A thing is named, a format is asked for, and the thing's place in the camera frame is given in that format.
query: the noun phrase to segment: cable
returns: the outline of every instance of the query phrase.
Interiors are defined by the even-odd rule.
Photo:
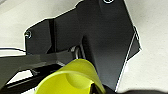
[[[17,50],[17,51],[25,52],[27,54],[32,55],[31,53],[28,53],[27,51],[24,51],[24,50],[21,50],[21,49],[18,49],[18,48],[0,48],[0,50]]]

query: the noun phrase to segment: screw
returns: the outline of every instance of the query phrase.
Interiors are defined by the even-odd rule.
[[[105,3],[109,4],[112,3],[114,0],[103,0]]]
[[[32,36],[32,34],[31,34],[31,31],[26,31],[25,33],[24,33],[24,36],[27,38],[27,39],[30,39],[31,38],[31,36]]]

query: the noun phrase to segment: yellow object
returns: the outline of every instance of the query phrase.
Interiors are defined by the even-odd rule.
[[[85,59],[76,59],[44,78],[35,94],[89,94],[92,83],[105,94],[94,66]]]

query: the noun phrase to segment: white surface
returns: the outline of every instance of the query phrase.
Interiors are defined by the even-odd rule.
[[[28,27],[65,13],[79,1],[7,0],[0,5],[0,47],[25,49],[23,34]],[[130,89],[168,92],[168,0],[125,1],[139,32],[142,51],[127,63],[118,92]],[[0,51],[0,56],[23,54]]]
[[[154,89],[168,92],[168,0],[125,0],[142,51],[129,60],[118,92]]]

